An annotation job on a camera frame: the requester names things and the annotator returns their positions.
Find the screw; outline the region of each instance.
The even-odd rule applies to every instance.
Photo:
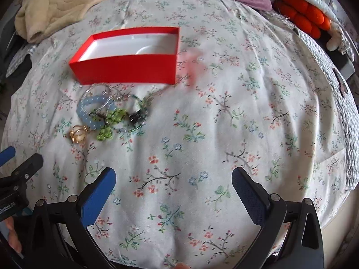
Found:
[[[68,198],[69,202],[75,202],[77,200],[77,195],[70,195]]]
[[[304,199],[304,202],[305,202],[306,204],[308,204],[308,205],[312,205],[312,204],[313,204],[313,201],[312,201],[311,199],[309,199],[309,198],[305,198],[305,199]]]
[[[42,206],[44,204],[44,200],[43,199],[39,199],[36,202],[36,206]]]
[[[271,194],[270,197],[274,201],[279,201],[280,200],[280,196],[278,194],[275,194],[275,193]]]

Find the quilted beige fabric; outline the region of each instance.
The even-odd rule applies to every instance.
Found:
[[[104,0],[23,0],[15,17],[18,34],[39,43],[56,31],[76,23],[87,10]]]

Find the floral bed sheet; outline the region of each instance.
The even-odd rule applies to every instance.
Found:
[[[177,83],[113,85],[150,104],[145,125],[71,144],[88,86],[74,79],[69,59],[93,33],[155,25],[181,27]],[[113,168],[115,189],[88,227],[112,261],[231,268],[259,231],[232,187],[237,166],[285,200],[311,198],[322,225],[349,193],[337,85],[287,24],[239,2],[108,0],[44,40],[32,61],[12,97],[2,149],[13,145],[17,155],[2,173],[43,155],[27,190],[33,207],[39,198],[64,201]],[[352,98],[346,104],[355,107]]]

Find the blue gripper pad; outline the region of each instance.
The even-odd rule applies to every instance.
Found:
[[[85,228],[95,223],[115,184],[115,171],[111,168],[105,168],[95,182],[87,185],[82,191],[79,198],[81,199],[84,196],[85,200],[81,206],[81,223]]]
[[[253,223],[262,227],[266,221],[266,205],[259,195],[257,184],[243,168],[233,170],[232,184]]]
[[[4,165],[7,161],[15,157],[15,148],[8,147],[0,153],[0,167]]]

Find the red box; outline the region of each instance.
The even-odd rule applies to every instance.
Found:
[[[91,35],[69,61],[82,85],[175,84],[178,27],[140,27]]]

